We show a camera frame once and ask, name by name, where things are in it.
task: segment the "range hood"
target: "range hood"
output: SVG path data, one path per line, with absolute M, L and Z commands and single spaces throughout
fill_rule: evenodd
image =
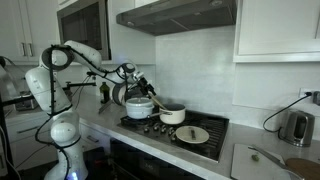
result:
M 117 23 L 155 36 L 233 25 L 235 0 L 160 0 L 117 15 Z

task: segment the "stove burner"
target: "stove burner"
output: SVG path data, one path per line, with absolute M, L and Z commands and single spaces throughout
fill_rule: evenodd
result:
M 185 120 L 177 125 L 164 124 L 159 117 L 136 120 L 126 116 L 121 118 L 121 124 L 118 126 L 218 162 L 228 124 L 229 119 L 221 116 L 186 111 Z M 202 128 L 209 133 L 209 140 L 200 144 L 183 142 L 175 135 L 176 129 L 181 126 L 196 126 Z

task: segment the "white countertop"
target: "white countertop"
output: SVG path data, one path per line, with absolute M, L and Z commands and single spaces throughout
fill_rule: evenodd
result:
M 205 179 L 230 179 L 235 143 L 255 144 L 267 151 L 280 154 L 284 160 L 299 157 L 320 162 L 318 160 L 320 158 L 319 141 L 312 141 L 311 147 L 300 148 L 279 140 L 277 134 L 229 123 L 220 161 L 216 163 L 189 151 L 168 146 L 117 126 L 120 123 L 120 118 L 126 115 L 125 108 L 112 104 L 99 115 L 98 109 L 101 107 L 99 100 L 97 96 L 87 94 L 81 96 L 77 109 L 81 123 Z M 8 118 L 14 116 L 23 117 L 19 113 L 12 113 Z

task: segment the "pot handle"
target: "pot handle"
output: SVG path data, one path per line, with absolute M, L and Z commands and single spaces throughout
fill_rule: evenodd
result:
M 162 111 L 162 112 L 150 114 L 150 115 L 147 116 L 147 118 L 152 118 L 152 117 L 155 117 L 155 116 L 160 116 L 161 114 L 172 115 L 171 112 L 164 112 L 164 111 Z

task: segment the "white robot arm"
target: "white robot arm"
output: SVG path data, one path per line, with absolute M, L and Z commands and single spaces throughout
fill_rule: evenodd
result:
M 148 93 L 152 92 L 155 95 L 153 87 L 133 63 L 124 63 L 113 71 L 107 71 L 101 68 L 101 55 L 97 50 L 74 41 L 46 49 L 40 57 L 39 66 L 29 70 L 25 76 L 29 89 L 41 109 L 53 119 L 50 133 L 54 145 L 59 148 L 59 163 L 47 173 L 46 180 L 69 177 L 84 180 L 88 175 L 79 144 L 79 115 L 72 108 L 59 82 L 53 77 L 53 72 L 67 68 L 71 62 L 88 67 L 92 74 L 110 80 L 115 86 L 121 87 L 120 89 L 124 84 L 127 87 L 127 83 L 124 82 L 132 77 L 142 94 L 148 96 Z M 121 96 L 125 96 L 124 91 L 116 89 L 119 88 L 114 88 L 112 94 L 123 93 Z M 115 102 L 119 105 L 122 103 L 119 100 Z

